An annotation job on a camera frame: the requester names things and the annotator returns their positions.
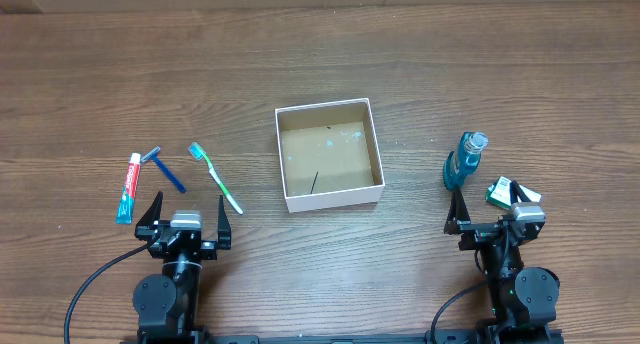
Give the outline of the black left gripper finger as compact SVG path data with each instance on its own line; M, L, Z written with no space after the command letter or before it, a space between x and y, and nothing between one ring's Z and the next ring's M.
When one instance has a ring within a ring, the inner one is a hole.
M218 242L232 241L231 226L225 212L224 197L222 195L219 196L219 203L218 203L217 235L218 235Z
M162 202L163 192L159 191L156 194L156 197L154 198L151 206L137 222L136 227L150 227L154 224L155 221L159 220L161 215Z

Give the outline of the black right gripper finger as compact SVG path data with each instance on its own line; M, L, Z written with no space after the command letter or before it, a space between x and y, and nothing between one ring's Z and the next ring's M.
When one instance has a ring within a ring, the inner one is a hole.
M512 180L509 184L509 195L511 204L531 201L531 199L522 190L519 183L515 180Z
M463 223L469 224L471 222L461 188L454 186L452 190L451 205L449 213L446 219L446 223Z

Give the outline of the blue mouthwash bottle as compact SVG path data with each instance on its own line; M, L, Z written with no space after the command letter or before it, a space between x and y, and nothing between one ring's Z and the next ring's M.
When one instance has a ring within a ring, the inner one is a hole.
M489 144L482 132L464 132L457 148L450 152L443 166L443 181L447 190L462 187L467 176L473 174L481 160L482 151Z

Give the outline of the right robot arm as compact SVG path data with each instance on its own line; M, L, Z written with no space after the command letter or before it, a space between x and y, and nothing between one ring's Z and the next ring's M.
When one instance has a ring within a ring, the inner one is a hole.
M461 251L472 251L483 281L449 299L439 313L464 295L487 288L493 316L473 329L447 330L441 337L459 343L562 343L556 320L560 280L551 270L524 265L520 247L538 238L546 214L516 183L511 185L514 203L494 223L471 222L461 189L452 191L444 232L458 235Z

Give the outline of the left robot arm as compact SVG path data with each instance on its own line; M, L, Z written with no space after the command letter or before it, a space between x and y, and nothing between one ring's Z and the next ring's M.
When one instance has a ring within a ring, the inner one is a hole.
M232 231L218 201L217 238L202 237L197 210L179 210L161 218L163 194L158 193L135 228L154 259L163 261L159 274L143 278L134 289L132 304L138 314L138 343L211 343L209 330L196 323L202 263L215 260L219 250L231 248Z

